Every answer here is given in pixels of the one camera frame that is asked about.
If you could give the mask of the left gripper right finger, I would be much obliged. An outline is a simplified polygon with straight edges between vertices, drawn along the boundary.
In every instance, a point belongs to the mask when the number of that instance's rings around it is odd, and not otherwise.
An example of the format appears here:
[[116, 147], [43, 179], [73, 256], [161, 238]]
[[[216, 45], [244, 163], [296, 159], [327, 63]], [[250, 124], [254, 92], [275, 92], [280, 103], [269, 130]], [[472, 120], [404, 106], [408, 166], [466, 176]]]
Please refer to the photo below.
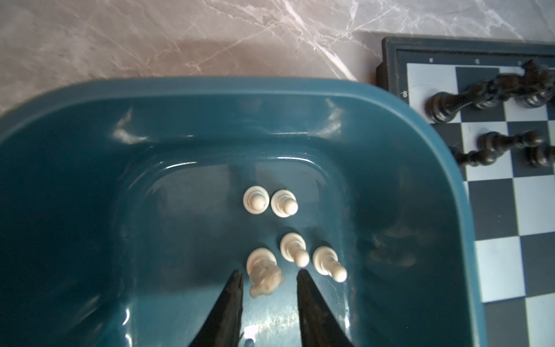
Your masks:
[[297, 275], [297, 300], [302, 346], [354, 346], [305, 269]]

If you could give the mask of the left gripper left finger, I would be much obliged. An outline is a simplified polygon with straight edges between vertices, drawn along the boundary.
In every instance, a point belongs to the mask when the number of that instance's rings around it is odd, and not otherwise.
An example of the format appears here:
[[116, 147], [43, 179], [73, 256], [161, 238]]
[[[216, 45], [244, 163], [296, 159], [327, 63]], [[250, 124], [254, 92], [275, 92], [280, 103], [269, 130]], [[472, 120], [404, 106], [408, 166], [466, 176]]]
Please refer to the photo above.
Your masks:
[[204, 325], [189, 346], [238, 346], [243, 298], [244, 276], [240, 271], [234, 270]]

